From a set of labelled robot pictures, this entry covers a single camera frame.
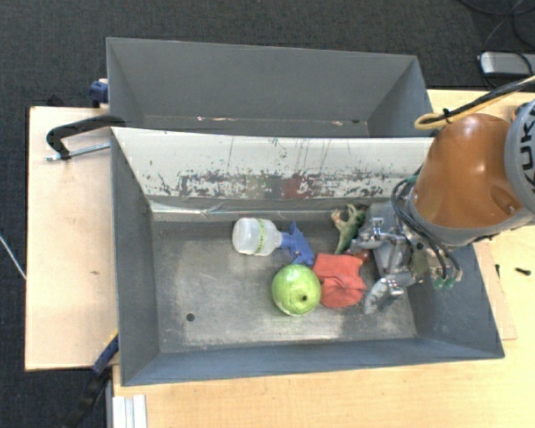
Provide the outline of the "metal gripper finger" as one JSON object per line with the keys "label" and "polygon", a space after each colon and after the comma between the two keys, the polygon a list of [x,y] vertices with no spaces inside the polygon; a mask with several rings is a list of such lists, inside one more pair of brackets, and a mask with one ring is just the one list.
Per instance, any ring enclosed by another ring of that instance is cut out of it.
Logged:
{"label": "metal gripper finger", "polygon": [[387,231],[383,223],[383,218],[372,218],[370,224],[363,225],[351,240],[349,252],[374,250],[386,243],[395,244],[404,241],[403,235]]}
{"label": "metal gripper finger", "polygon": [[364,313],[371,315],[385,306],[390,305],[393,301],[401,298],[405,290],[396,281],[380,278],[376,281],[364,299]]}

